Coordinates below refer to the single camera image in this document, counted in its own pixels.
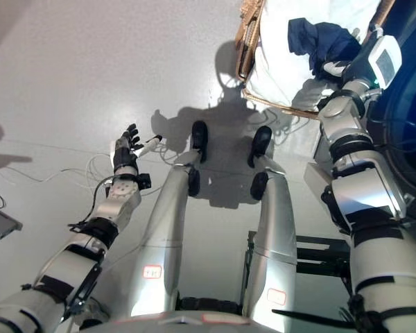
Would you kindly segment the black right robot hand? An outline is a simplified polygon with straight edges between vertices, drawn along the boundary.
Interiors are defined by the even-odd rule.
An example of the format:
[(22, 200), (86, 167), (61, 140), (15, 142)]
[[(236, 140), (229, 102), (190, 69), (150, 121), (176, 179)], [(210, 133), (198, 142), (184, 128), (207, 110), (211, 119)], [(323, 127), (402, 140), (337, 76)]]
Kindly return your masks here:
[(353, 80), (364, 80), (369, 87), (387, 89), (402, 65), (399, 43), (393, 35), (384, 35), (378, 27), (370, 34), (358, 55), (352, 60), (327, 62), (322, 70), (342, 84)]

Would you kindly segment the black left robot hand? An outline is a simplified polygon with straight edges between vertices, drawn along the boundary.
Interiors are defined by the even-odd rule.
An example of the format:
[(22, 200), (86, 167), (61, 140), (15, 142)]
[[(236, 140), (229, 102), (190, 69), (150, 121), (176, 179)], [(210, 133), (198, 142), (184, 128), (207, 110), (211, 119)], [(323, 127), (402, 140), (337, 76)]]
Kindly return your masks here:
[(114, 173), (137, 176), (139, 174), (137, 160), (155, 150), (161, 141), (162, 136), (155, 135), (151, 139), (141, 142), (137, 125), (130, 124), (114, 144), (112, 156)]

